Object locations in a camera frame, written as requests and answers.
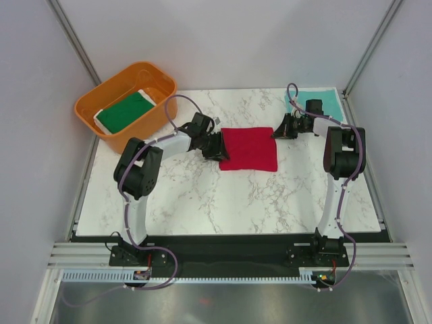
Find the red t shirt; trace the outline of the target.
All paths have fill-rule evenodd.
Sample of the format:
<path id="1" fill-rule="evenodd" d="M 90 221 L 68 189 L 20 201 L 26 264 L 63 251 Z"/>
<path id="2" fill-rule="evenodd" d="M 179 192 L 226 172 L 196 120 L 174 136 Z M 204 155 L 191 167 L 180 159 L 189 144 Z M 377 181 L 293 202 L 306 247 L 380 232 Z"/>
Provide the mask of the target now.
<path id="1" fill-rule="evenodd" d="M 221 161 L 221 171 L 255 170 L 276 172 L 277 145 L 273 128 L 222 128 L 228 160 Z"/>

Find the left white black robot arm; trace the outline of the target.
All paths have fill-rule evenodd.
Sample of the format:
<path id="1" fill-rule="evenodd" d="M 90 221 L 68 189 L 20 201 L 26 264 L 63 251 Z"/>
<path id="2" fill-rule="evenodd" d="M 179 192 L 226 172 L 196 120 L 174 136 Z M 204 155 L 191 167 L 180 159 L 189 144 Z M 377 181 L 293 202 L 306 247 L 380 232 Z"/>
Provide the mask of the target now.
<path id="1" fill-rule="evenodd" d="M 147 202 L 155 189 L 161 163 L 176 155 L 199 150 L 207 161 L 229 159 L 222 132 L 214 131 L 217 122 L 202 113 L 176 128 L 171 134 L 145 142 L 131 138 L 115 168 L 113 178 L 124 204 L 121 237 L 129 245 L 124 256 L 133 265 L 142 265 L 148 249 L 141 245 L 146 230 Z"/>

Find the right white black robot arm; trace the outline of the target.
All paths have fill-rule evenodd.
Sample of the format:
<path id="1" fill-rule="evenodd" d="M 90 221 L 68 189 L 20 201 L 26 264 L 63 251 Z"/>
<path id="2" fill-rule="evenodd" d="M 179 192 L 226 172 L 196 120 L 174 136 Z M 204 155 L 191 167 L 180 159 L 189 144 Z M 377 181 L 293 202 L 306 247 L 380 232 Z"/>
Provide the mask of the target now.
<path id="1" fill-rule="evenodd" d="M 315 230 L 318 240 L 341 240 L 344 214 L 351 187 L 366 166 L 364 128 L 344 124 L 324 114 L 320 99 L 309 99 L 304 109 L 290 99 L 292 110 L 286 113 L 271 135 L 274 139 L 296 139 L 312 133 L 325 139 L 323 169 L 327 173 L 327 195 L 323 216 Z"/>

